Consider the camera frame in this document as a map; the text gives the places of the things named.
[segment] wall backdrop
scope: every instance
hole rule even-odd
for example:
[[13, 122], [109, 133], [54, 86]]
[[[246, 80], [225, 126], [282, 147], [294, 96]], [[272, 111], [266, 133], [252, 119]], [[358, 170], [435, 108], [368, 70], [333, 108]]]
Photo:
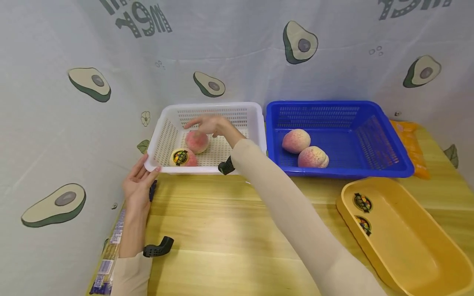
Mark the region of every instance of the wall backdrop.
[[373, 100], [424, 125], [474, 185], [473, 1], [1, 3], [5, 295], [85, 293], [170, 104]]

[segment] plastic bag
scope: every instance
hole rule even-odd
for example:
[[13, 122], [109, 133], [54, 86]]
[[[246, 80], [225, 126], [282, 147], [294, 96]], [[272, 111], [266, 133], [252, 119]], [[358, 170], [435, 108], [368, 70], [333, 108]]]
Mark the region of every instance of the plastic bag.
[[397, 132], [403, 146], [407, 149], [408, 157], [410, 157], [411, 162], [415, 166], [415, 173], [413, 175], [421, 179], [429, 180], [430, 176], [426, 167], [425, 158], [423, 157], [423, 152], [421, 151], [418, 140], [415, 136], [418, 124], [414, 122], [393, 120], [390, 120], [390, 123]]

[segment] wood grain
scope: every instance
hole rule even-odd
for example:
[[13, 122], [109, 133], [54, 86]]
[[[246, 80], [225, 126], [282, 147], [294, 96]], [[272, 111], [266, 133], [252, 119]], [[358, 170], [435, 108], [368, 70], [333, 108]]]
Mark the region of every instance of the wood grain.
[[[428, 132], [421, 129], [417, 137], [432, 180], [400, 182], [474, 261], [474, 195]], [[293, 180], [337, 239], [375, 274], [336, 210], [336, 198], [351, 180]], [[164, 235], [175, 244], [154, 259], [151, 296], [320, 295], [243, 177], [160, 176], [146, 243], [159, 244]], [[400, 295], [380, 283], [389, 295]]]

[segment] woman's right hand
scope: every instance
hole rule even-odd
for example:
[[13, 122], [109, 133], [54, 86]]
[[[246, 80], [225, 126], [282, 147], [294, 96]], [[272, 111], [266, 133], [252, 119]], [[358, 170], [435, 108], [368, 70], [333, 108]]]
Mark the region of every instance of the woman's right hand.
[[184, 129], [188, 129], [193, 125], [199, 125], [198, 131], [206, 135], [212, 134], [215, 138], [219, 135], [224, 135], [222, 127], [225, 124], [230, 124], [227, 118], [219, 115], [203, 115], [191, 119], [185, 126]]

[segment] white plastic basket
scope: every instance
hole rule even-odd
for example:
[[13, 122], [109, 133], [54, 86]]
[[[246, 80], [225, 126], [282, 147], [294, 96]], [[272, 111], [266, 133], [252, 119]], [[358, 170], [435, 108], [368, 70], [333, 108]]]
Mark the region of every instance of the white plastic basket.
[[155, 131], [148, 146], [148, 160], [145, 168], [154, 170], [162, 166], [162, 172], [170, 174], [220, 174], [217, 166], [226, 161], [232, 149], [223, 136], [209, 137], [209, 146], [203, 153], [197, 154], [197, 167], [169, 166], [174, 149], [186, 147], [184, 138], [195, 125], [187, 130], [183, 126], [191, 119], [205, 114], [218, 114], [226, 117], [244, 136], [254, 141], [266, 152], [265, 125], [262, 108], [254, 102], [223, 104], [182, 104], [166, 107], [156, 123]]

